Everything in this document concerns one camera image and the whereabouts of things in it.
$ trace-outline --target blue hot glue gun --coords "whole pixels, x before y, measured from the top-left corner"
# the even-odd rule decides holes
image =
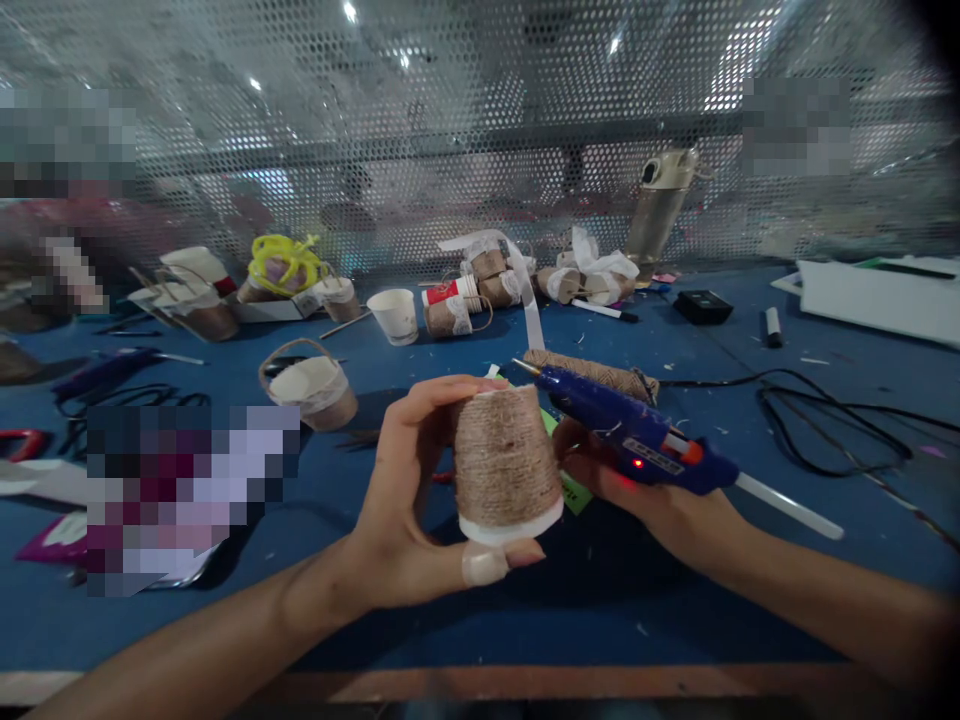
[[[636,398],[570,370],[514,362],[535,376],[535,384],[549,394],[554,407],[616,451],[616,469],[625,477],[647,485],[677,485],[696,495],[737,485],[821,535],[843,537],[843,528],[740,472],[706,438],[689,440]]]

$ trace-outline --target perforated metal mesh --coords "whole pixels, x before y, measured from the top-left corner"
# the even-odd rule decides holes
[[[670,262],[956,249],[946,76],[886,0],[6,0],[0,19],[7,87],[125,91],[138,199],[176,218],[114,238],[148,262],[198,239],[244,261],[268,230],[384,280],[436,277],[435,242],[486,227],[541,262],[573,223],[611,250],[644,161],[688,145],[716,177]],[[845,172],[745,173],[752,77],[843,79]]]

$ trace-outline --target thermos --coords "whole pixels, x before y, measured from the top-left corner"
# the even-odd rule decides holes
[[[674,148],[643,166],[640,199],[624,253],[640,268],[638,286],[646,287],[653,278],[699,164],[700,154],[693,148]]]

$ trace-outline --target black marker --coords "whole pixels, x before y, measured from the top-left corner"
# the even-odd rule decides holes
[[[780,332],[780,318],[776,308],[767,309],[767,347],[783,347],[783,333]]]

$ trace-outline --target blue tabletop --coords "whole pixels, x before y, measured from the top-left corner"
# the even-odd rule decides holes
[[[960,363],[939,346],[812,316],[799,299],[769,287],[782,269],[688,275],[665,299],[637,296],[627,325],[576,308],[550,304],[542,321],[548,349],[630,367],[662,379],[735,378],[773,367],[803,372],[842,399],[904,407],[960,423]],[[669,302],[676,290],[711,289],[735,306],[722,326],[697,328]],[[779,308],[787,344],[763,346],[760,313]],[[216,407],[267,405],[256,380],[259,363],[281,343],[316,338],[329,320],[246,326],[222,345],[205,345],[185,332],[165,331],[155,344],[201,357],[205,367],[162,363],[130,384],[168,382],[184,393],[209,393]],[[22,336],[25,349],[45,362],[110,350],[129,340],[93,336],[74,324]],[[448,373],[483,375],[526,349],[523,314],[498,311],[482,333],[433,342],[421,331],[415,345],[394,348],[372,319],[325,341],[344,365],[360,401],[352,427],[376,428],[383,409],[418,380]],[[803,358],[829,364],[804,362]],[[729,491],[753,523],[780,537],[897,577],[946,588],[954,579],[953,550],[862,476],[842,479],[809,473],[788,460],[769,432],[756,386],[666,388],[661,410],[685,432],[708,435],[749,474],[790,495],[846,529],[826,540],[738,489]],[[791,428],[823,464],[848,462],[802,421]],[[938,522],[960,535],[956,476],[960,451],[944,432],[931,435],[897,421],[881,423],[912,447],[936,446],[946,459],[918,453],[887,479]],[[0,427],[35,427],[63,438],[64,421],[50,403],[48,385],[0,391]],[[831,430],[867,460],[889,451],[848,426]],[[371,451],[334,448],[342,434],[312,435],[299,473],[284,481],[283,503],[260,521],[229,577],[212,590],[142,592],[131,598],[90,598],[72,589],[62,568],[16,562],[14,553],[56,515],[21,501],[0,502],[0,672],[88,670],[153,630],[327,546],[356,520],[373,466]],[[453,490],[437,486],[427,529],[462,539]],[[805,633],[727,592],[673,560],[632,518],[594,501],[580,516],[567,511],[542,542],[548,559],[503,583],[427,606],[373,614],[309,653],[298,670],[363,670],[476,665],[702,665],[713,663],[837,662]]]

